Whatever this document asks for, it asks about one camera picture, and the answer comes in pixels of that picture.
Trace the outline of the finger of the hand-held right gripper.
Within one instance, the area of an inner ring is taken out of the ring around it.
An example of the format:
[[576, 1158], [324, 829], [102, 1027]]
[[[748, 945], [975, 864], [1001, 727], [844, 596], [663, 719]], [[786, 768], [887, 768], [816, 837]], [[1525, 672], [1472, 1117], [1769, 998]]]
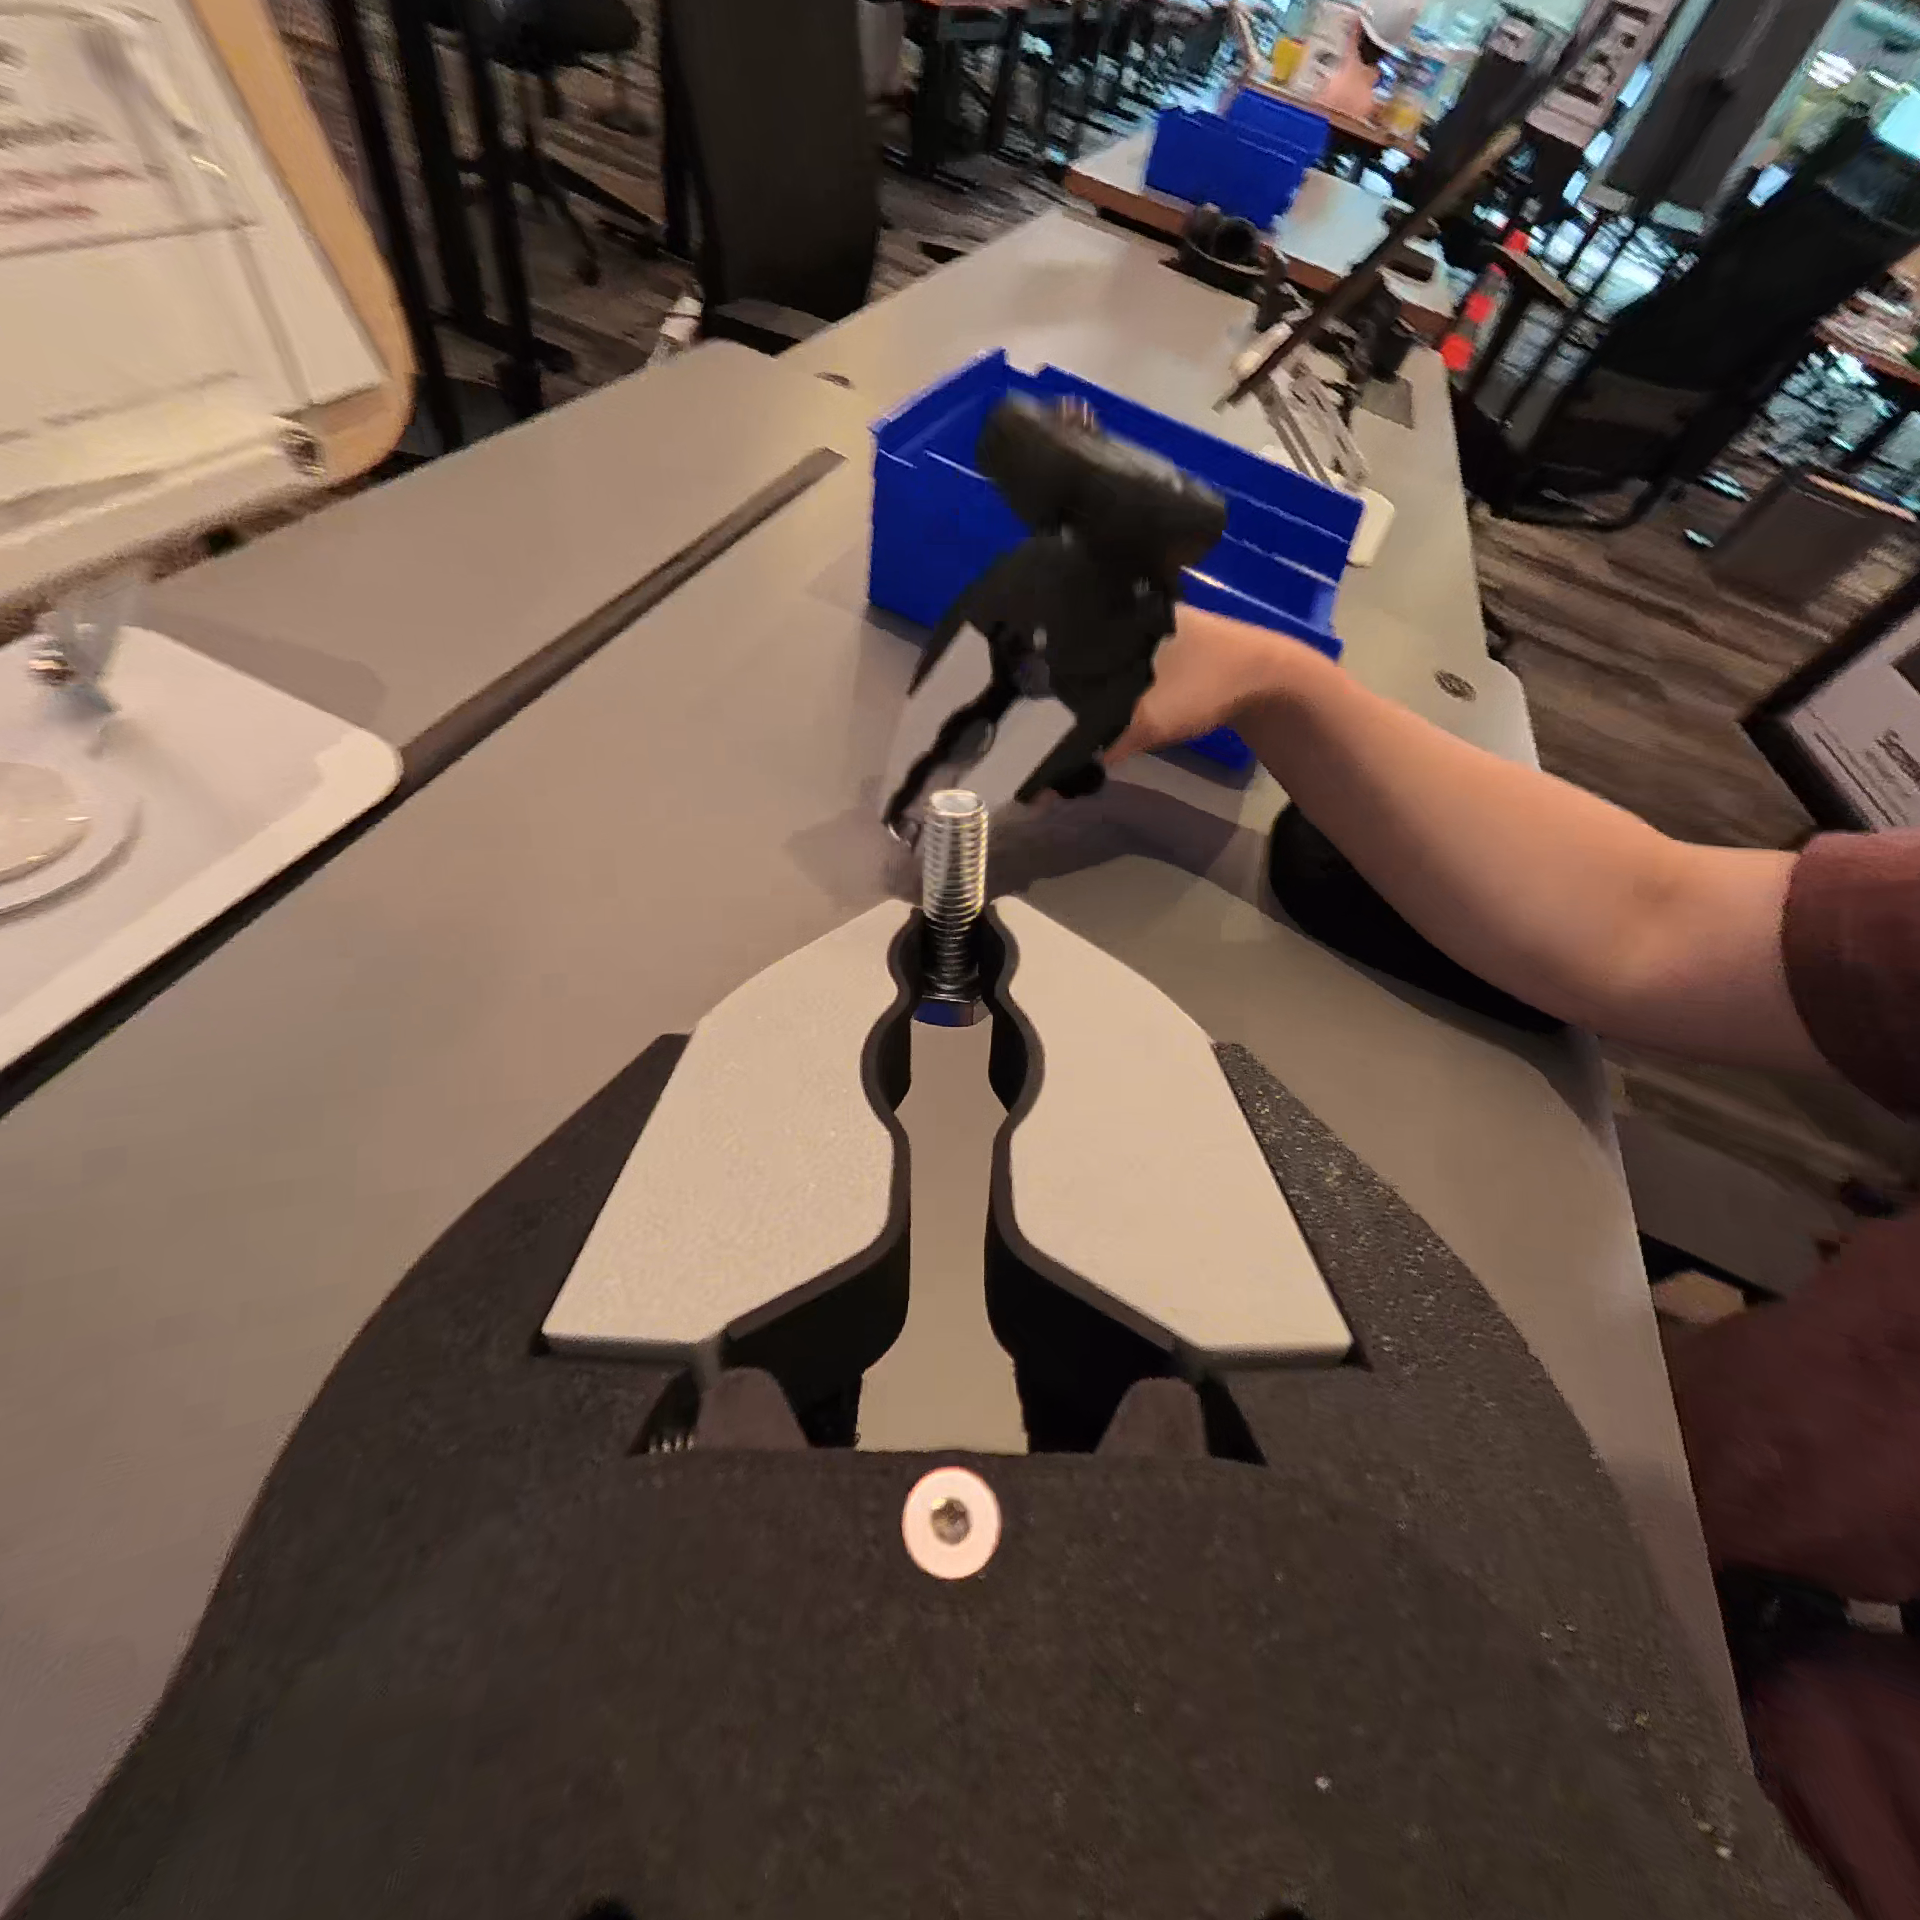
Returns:
[[964, 785], [987, 808], [1010, 804], [1018, 773], [1018, 736], [1028, 719], [1047, 719], [1047, 697], [996, 684], [990, 665], [928, 665], [908, 686], [887, 736], [880, 776], [880, 820], [915, 811], [929, 793]]
[[1014, 804], [1039, 806], [1095, 793], [1105, 781], [1105, 755], [1116, 739], [1116, 721], [1026, 719], [1018, 734]]

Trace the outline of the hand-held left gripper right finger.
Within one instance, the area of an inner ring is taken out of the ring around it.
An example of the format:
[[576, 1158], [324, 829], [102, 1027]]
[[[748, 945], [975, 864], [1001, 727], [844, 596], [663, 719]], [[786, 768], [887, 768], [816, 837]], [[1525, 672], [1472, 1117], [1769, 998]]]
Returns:
[[1348, 1317], [1187, 1010], [1019, 897], [979, 924], [979, 982], [1003, 1108], [984, 1295], [1022, 1407], [1349, 1361]]

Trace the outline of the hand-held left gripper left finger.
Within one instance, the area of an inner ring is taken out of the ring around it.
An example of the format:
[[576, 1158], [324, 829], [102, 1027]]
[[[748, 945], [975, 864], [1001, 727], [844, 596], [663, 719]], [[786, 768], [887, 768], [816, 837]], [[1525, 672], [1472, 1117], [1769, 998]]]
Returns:
[[851, 1415], [908, 1314], [920, 920], [882, 899], [756, 971], [684, 1041], [539, 1325], [560, 1355], [709, 1385], [757, 1370]]

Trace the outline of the steel hex bolt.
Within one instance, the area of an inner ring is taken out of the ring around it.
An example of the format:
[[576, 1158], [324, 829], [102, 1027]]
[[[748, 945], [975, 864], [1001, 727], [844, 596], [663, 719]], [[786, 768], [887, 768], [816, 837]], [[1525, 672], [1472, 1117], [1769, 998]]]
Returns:
[[931, 792], [915, 847], [922, 862], [922, 993], [915, 1020], [970, 1027], [979, 1011], [977, 931], [987, 908], [992, 816], [970, 788]]

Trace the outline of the blue plastic bin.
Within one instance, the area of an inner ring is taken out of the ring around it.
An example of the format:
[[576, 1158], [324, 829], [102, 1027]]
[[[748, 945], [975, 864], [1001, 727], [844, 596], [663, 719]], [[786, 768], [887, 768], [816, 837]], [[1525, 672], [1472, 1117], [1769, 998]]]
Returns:
[[924, 628], [924, 657], [958, 591], [1022, 538], [975, 464], [982, 424], [1010, 395], [1088, 410], [1103, 432], [1223, 497], [1223, 531], [1183, 569], [1174, 611], [1187, 601], [1339, 657], [1333, 607], [1361, 511], [1346, 491], [1057, 366], [1022, 369], [1003, 350], [975, 356], [874, 426], [867, 599]]

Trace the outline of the person's right forearm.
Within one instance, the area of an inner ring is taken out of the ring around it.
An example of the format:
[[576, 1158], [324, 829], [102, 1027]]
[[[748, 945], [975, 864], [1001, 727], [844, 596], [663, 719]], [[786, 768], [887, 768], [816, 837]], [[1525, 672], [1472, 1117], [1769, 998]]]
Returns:
[[1671, 837], [1319, 657], [1276, 667], [1245, 719], [1307, 821], [1490, 985], [1608, 1041], [1827, 1072], [1787, 987], [1796, 852]]

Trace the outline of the person's right hand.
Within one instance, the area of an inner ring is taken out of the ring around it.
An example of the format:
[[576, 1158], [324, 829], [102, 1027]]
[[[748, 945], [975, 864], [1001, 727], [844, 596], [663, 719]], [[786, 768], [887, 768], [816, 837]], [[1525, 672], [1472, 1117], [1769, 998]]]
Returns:
[[1153, 652], [1146, 689], [1103, 747], [1102, 764], [1114, 769], [1220, 727], [1237, 732], [1313, 691], [1333, 669], [1331, 657], [1296, 636], [1181, 606]]

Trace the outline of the background blue bin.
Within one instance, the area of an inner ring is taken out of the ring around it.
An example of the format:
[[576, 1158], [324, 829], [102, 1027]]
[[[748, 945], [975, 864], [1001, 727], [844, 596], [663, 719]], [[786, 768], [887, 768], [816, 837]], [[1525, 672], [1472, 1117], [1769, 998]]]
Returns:
[[1331, 122], [1260, 87], [1222, 108], [1164, 108], [1146, 155], [1143, 185], [1192, 207], [1214, 206], [1255, 227], [1283, 218], [1327, 155]]

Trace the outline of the tall black office chair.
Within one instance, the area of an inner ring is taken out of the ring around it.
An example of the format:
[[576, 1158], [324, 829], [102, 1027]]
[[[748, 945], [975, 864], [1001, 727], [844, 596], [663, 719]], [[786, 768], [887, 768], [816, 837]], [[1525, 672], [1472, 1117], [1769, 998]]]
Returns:
[[667, 1], [697, 333], [778, 357], [857, 314], [882, 242], [853, 1]]

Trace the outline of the white document stand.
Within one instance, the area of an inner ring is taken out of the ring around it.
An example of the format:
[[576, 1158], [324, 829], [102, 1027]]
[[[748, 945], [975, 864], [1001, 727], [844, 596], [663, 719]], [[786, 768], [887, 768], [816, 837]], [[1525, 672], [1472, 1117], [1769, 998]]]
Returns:
[[147, 610], [158, 549], [317, 487], [317, 440], [207, 450], [3, 502], [2, 1060], [19, 1067], [397, 785], [395, 747]]

